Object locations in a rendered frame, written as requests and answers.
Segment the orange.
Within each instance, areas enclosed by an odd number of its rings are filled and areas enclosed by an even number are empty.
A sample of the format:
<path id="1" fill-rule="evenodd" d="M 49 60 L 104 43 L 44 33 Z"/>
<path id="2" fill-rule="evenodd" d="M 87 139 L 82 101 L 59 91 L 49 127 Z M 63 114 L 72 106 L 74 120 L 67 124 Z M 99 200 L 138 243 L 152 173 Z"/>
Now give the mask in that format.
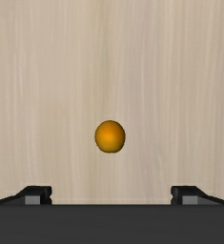
<path id="1" fill-rule="evenodd" d="M 125 139 L 123 127 L 113 120 L 102 122 L 94 133 L 96 146 L 103 153 L 118 153 L 123 148 Z"/>

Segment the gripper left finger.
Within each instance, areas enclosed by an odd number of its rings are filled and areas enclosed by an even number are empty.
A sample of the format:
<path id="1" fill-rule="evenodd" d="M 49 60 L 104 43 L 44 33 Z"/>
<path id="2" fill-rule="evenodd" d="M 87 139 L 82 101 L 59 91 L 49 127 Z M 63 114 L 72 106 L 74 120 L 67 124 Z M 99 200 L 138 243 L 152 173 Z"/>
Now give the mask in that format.
<path id="1" fill-rule="evenodd" d="M 51 186 L 27 186 L 16 195 L 0 199 L 0 205 L 51 205 Z"/>

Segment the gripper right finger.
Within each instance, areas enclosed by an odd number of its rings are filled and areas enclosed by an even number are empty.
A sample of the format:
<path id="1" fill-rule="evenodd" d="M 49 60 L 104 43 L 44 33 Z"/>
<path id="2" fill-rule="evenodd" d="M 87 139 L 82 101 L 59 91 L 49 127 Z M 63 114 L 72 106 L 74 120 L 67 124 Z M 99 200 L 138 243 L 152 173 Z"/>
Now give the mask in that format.
<path id="1" fill-rule="evenodd" d="M 224 205 L 224 199 L 210 196 L 196 186 L 172 186 L 172 205 Z"/>

